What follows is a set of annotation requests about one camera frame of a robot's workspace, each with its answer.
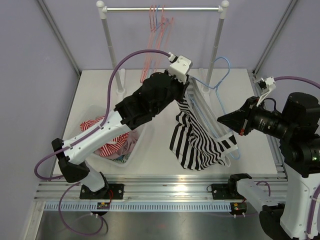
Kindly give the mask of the green striped tank top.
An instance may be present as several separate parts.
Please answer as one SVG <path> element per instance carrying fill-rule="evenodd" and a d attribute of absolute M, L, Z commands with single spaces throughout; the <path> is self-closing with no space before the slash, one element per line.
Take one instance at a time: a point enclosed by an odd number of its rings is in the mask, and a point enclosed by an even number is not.
<path fill-rule="evenodd" d="M 125 154 L 125 155 L 121 155 L 118 158 L 113 159 L 112 161 L 117 163 L 117 164 L 123 165 L 129 160 L 130 155 L 131 155 L 131 153 L 128 153 L 128 154 Z"/>

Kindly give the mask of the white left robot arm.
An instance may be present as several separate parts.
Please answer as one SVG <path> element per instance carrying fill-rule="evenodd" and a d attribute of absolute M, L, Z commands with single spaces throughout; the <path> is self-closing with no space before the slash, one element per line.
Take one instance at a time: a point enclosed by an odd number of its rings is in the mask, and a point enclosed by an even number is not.
<path fill-rule="evenodd" d="M 86 163 L 86 158 L 114 138 L 152 121 L 171 102 L 181 101 L 188 85 L 188 73 L 172 69 L 153 73 L 132 95 L 107 110 L 98 123 L 68 140 L 53 140 L 62 176 L 68 183 L 85 185 L 95 198 L 103 199 L 108 194 L 108 182 L 102 172 Z"/>

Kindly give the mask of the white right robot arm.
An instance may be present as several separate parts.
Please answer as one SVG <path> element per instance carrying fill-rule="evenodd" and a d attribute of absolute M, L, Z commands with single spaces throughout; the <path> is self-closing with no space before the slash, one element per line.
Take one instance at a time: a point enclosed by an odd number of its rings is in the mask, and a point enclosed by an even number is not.
<path fill-rule="evenodd" d="M 268 111 L 261 97 L 220 116 L 219 123 L 240 136 L 256 130 L 279 140 L 287 177 L 284 203 L 263 192 L 249 174 L 229 177 L 227 193 L 244 197 L 259 214 L 264 233 L 273 240 L 317 240 L 320 237 L 320 104 L 316 97 L 291 93 L 282 112 Z"/>

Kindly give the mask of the black white striped tank top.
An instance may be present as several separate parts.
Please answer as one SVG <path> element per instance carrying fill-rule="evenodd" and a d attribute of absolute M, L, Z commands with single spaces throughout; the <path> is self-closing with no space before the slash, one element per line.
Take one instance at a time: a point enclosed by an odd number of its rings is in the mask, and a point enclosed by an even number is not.
<path fill-rule="evenodd" d="M 217 122 L 217 117 L 205 101 L 197 79 L 192 77 L 183 100 L 177 103 L 169 149 L 182 168 L 202 171 L 213 165 L 230 167 L 231 160 L 240 158 L 233 132 Z"/>

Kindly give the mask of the mauve pink tank top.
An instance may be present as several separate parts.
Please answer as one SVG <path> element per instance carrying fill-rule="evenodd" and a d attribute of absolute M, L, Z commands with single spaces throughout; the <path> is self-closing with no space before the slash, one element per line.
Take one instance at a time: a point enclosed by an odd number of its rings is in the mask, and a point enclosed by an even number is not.
<path fill-rule="evenodd" d="M 132 130 L 128 133 L 127 140 L 123 146 L 115 153 L 118 157 L 129 154 L 133 151 L 135 145 L 139 140 L 140 134 L 136 130 Z"/>

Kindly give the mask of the pink wire hanger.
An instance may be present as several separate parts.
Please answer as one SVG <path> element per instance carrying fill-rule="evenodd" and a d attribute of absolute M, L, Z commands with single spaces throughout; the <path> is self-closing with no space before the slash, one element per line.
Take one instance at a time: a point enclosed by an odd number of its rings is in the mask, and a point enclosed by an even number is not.
<path fill-rule="evenodd" d="M 155 6 L 151 5 L 149 8 L 149 37 L 148 37 L 148 43 L 147 43 L 147 49 L 150 50 L 153 45 L 154 40 L 154 28 L 156 27 L 156 20 L 155 20 Z M 141 72 L 140 82 L 143 83 L 145 77 L 148 74 L 149 70 L 149 64 L 150 64 L 150 54 L 147 53 L 144 58 L 144 65 Z"/>
<path fill-rule="evenodd" d="M 154 28 L 154 39 L 153 39 L 153 45 L 151 49 L 157 49 L 156 48 L 156 39 L 157 39 L 157 33 L 156 30 L 160 26 L 160 21 L 161 21 L 161 10 L 160 5 L 157 5 L 154 7 L 154 19 L 155 19 L 155 28 Z"/>
<path fill-rule="evenodd" d="M 157 38 L 155 46 L 157 50 L 166 51 L 168 47 L 168 42 L 171 36 L 171 31 L 174 25 L 174 17 L 166 17 L 165 5 L 162 6 L 161 10 L 161 20 L 159 22 L 159 27 L 156 29 Z"/>

